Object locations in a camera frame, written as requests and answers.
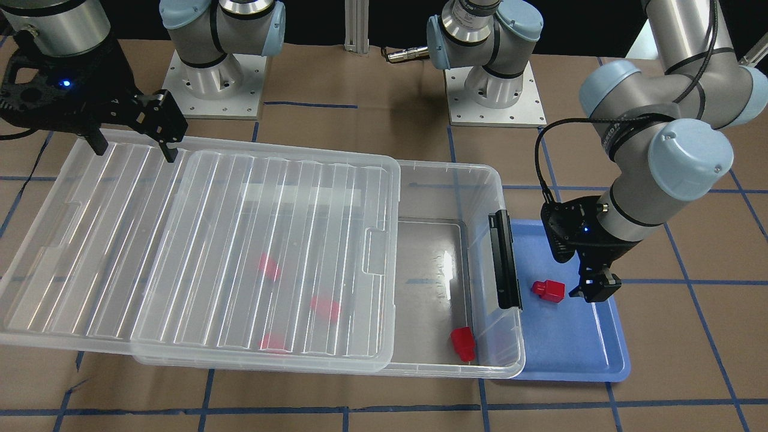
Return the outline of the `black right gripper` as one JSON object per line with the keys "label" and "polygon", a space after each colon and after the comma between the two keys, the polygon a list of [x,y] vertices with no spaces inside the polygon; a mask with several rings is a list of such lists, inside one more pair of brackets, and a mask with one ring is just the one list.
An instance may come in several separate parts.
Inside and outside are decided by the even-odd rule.
{"label": "black right gripper", "polygon": [[142,93],[113,32],[93,49],[73,56],[41,52],[30,30],[14,33],[17,50],[2,80],[2,119],[17,127],[84,137],[96,155],[108,141],[101,126],[123,125],[155,140],[173,163],[188,123],[166,89]]}

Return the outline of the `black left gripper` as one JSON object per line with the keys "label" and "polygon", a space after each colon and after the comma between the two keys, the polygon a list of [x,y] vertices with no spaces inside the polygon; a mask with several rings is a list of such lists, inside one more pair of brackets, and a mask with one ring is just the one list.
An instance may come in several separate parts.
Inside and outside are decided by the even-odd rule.
{"label": "black left gripper", "polygon": [[604,302],[622,287],[622,279],[611,265],[639,241],[626,241],[609,233],[598,217],[610,212],[600,200],[546,200],[541,205],[541,221],[551,253],[559,263],[579,259],[579,281],[570,298],[590,303]]}

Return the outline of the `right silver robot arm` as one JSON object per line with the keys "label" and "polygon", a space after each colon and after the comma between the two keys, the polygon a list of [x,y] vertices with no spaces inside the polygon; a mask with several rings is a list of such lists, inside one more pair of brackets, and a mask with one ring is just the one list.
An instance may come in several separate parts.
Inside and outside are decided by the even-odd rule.
{"label": "right silver robot arm", "polygon": [[[162,1],[162,24],[198,98],[241,87],[236,55],[280,54],[286,11],[280,1]],[[99,1],[3,1],[17,50],[2,79],[2,119],[25,128],[76,134],[96,155],[101,126],[123,125],[157,142],[169,163],[188,123],[175,96],[143,93]]]}

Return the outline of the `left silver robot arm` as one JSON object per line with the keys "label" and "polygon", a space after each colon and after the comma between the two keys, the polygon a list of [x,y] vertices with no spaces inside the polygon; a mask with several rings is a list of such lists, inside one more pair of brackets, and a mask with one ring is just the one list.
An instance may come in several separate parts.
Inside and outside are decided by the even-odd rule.
{"label": "left silver robot arm", "polygon": [[[600,196],[558,202],[534,156],[541,221],[559,263],[577,256],[571,297],[603,302],[622,286],[615,260],[700,199],[733,164],[722,129],[743,125],[766,107],[766,76],[741,65],[718,1],[644,1],[664,67],[645,76],[631,61],[600,66],[579,90],[583,118],[553,121],[595,128],[620,175]],[[522,74],[543,30],[540,12],[524,1],[449,1],[431,16],[427,49],[440,70],[469,67],[472,101],[506,109],[518,101]]]}

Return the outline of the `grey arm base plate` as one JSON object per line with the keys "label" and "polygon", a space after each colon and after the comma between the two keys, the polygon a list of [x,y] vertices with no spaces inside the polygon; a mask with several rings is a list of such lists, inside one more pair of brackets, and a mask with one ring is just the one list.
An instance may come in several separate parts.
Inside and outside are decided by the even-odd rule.
{"label": "grey arm base plate", "polygon": [[173,53],[163,82],[188,119],[258,120],[268,57],[228,55],[219,65],[192,68]]}

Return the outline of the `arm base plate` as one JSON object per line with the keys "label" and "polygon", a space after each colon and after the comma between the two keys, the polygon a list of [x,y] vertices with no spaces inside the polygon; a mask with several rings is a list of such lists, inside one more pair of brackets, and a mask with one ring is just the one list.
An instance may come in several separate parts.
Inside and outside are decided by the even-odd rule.
{"label": "arm base plate", "polygon": [[483,67],[443,72],[452,126],[538,128],[548,123],[530,63],[513,79],[491,76]]}

